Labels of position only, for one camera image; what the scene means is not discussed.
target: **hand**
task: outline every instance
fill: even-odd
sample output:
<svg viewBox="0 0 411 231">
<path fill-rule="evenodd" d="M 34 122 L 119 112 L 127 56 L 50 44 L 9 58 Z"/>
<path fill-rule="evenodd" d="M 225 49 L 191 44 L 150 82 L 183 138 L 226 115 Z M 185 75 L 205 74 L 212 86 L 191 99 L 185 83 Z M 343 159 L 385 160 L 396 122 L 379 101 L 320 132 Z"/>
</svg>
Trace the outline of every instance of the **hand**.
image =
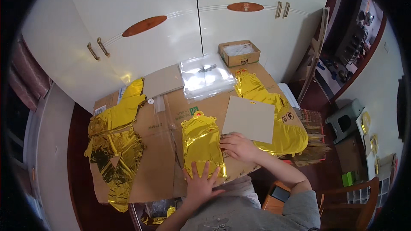
<svg viewBox="0 0 411 231">
<path fill-rule="evenodd" d="M 213 185 L 217 180 L 220 167 L 217 167 L 210 179 L 207 179 L 209 167 L 210 163 L 206 162 L 203 174 L 199 177 L 197 165 L 195 162 L 192 162 L 191 168 L 193 171 L 193 178 L 190 177 L 186 169 L 183 169 L 184 177 L 187 180 L 187 198 L 183 201 L 183 205 L 191 208 L 193 211 L 211 198 L 225 192 L 225 190 L 213 191 Z"/>
<path fill-rule="evenodd" d="M 256 162 L 261 152 L 251 140 L 241 133 L 233 132 L 220 139 L 220 148 L 231 157 L 242 162 Z"/>
</svg>

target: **curtain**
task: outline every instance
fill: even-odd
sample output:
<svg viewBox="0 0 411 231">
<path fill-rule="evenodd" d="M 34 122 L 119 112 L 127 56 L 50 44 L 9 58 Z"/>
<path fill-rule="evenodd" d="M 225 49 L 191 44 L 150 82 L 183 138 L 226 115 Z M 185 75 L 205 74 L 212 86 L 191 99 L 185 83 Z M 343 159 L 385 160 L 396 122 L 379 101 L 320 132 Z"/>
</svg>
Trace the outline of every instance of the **curtain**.
<svg viewBox="0 0 411 231">
<path fill-rule="evenodd" d="M 34 59 L 20 35 L 13 49 L 9 83 L 20 100 L 36 111 L 38 100 L 44 98 L 53 82 Z"/>
</svg>

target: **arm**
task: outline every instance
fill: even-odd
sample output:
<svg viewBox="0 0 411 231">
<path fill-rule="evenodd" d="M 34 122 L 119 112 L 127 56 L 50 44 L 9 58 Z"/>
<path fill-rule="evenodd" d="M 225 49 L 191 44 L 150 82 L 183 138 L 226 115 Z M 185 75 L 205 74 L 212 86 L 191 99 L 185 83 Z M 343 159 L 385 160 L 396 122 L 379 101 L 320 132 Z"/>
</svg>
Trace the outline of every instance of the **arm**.
<svg viewBox="0 0 411 231">
<path fill-rule="evenodd" d="M 191 163 L 191 167 L 193 170 L 193 178 L 191 178 L 187 171 L 183 169 L 184 177 L 187 180 L 187 198 L 175 213 L 164 220 L 164 222 L 157 228 L 157 231 L 180 230 L 185 225 L 188 218 L 190 218 L 194 211 L 196 211 L 203 203 L 225 192 L 224 190 L 212 191 L 220 167 L 215 169 L 210 179 L 207 179 L 208 169 L 210 167 L 209 162 L 205 163 L 201 177 L 198 176 L 197 165 L 195 162 Z"/>
<path fill-rule="evenodd" d="M 291 189 L 291 194 L 312 190 L 311 184 L 303 173 L 256 147 L 253 142 L 240 133 L 232 133 L 220 140 L 220 147 L 234 159 L 255 162 L 266 168 L 276 178 Z"/>
</svg>

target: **white wall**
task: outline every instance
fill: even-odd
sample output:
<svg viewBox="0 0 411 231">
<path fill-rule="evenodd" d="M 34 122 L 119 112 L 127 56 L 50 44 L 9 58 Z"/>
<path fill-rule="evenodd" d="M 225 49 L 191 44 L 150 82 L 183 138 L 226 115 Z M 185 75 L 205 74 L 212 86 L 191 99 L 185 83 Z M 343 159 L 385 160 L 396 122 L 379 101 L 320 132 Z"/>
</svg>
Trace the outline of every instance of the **white wall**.
<svg viewBox="0 0 411 231">
<path fill-rule="evenodd" d="M 54 83 L 44 104 L 36 111 L 42 111 L 37 136 L 36 186 L 51 230 L 80 231 L 67 175 L 67 143 L 74 104 Z"/>
<path fill-rule="evenodd" d="M 387 43 L 389 52 L 384 49 Z M 371 116 L 371 129 L 378 134 L 378 156 L 383 158 L 396 153 L 401 160 L 403 143 L 398 139 L 397 90 L 398 79 L 403 75 L 397 39 L 387 21 L 383 36 L 370 61 L 336 100 L 339 108 L 358 98 Z"/>
</svg>

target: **gold decoration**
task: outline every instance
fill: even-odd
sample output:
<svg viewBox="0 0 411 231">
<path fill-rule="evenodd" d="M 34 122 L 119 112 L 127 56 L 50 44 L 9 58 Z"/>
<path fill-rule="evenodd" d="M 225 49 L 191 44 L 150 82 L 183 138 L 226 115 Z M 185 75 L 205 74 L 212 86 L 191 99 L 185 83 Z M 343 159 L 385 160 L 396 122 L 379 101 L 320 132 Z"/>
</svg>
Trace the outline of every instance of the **gold decoration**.
<svg viewBox="0 0 411 231">
<path fill-rule="evenodd" d="M 90 119 L 89 136 L 121 130 L 136 121 L 136 114 L 146 101 L 146 95 L 142 95 L 143 80 L 144 78 L 140 78 L 133 81 L 124 91 L 118 105 L 108 108 Z"/>
<path fill-rule="evenodd" d="M 110 188 L 108 201 L 120 212 L 128 210 L 131 187 L 145 146 L 133 127 L 128 131 L 115 132 L 132 126 L 136 120 L 135 116 L 146 100 L 142 91 L 143 78 L 132 82 L 119 104 L 92 117 L 88 126 L 90 142 L 84 156 L 89 157 L 90 163 L 97 164 Z M 111 162 L 114 157 L 118 157 L 115 165 Z"/>
<path fill-rule="evenodd" d="M 361 116 L 361 128 L 362 128 L 362 131 L 364 132 L 364 135 L 367 135 L 370 125 L 371 125 L 371 117 L 369 113 L 366 111 Z"/>
<path fill-rule="evenodd" d="M 290 103 L 287 98 L 280 94 L 269 93 L 255 73 L 251 74 L 246 69 L 240 69 L 235 74 L 237 79 L 235 90 L 239 97 L 275 105 L 276 118 L 288 112 Z"/>
<path fill-rule="evenodd" d="M 272 143 L 254 141 L 254 144 L 272 155 L 291 154 L 294 156 L 302 152 L 308 144 L 307 132 L 299 126 L 285 125 L 280 119 L 289 111 L 288 100 L 280 94 L 269 93 L 255 73 L 251 74 L 246 69 L 240 69 L 235 74 L 237 78 L 235 90 L 239 97 L 275 105 Z"/>
<path fill-rule="evenodd" d="M 164 222 L 164 220 L 166 220 L 166 218 L 170 217 L 175 212 L 176 212 L 176 208 L 174 206 L 170 206 L 167 210 L 167 217 L 156 217 L 156 218 L 141 217 L 141 222 L 144 223 L 146 226 L 160 225 L 161 223 Z"/>
<path fill-rule="evenodd" d="M 371 144 L 372 153 L 376 155 L 378 152 L 378 135 L 377 134 L 374 134 L 371 136 L 370 144 Z"/>
<path fill-rule="evenodd" d="M 191 177 L 191 162 L 196 162 L 198 174 L 201 176 L 207 161 L 210 162 L 209 177 L 217 167 L 220 167 L 219 177 L 227 176 L 223 153 L 219 147 L 220 133 L 215 120 L 215 117 L 207 117 L 202 111 L 196 111 L 192 119 L 181 123 L 184 167 Z"/>
</svg>

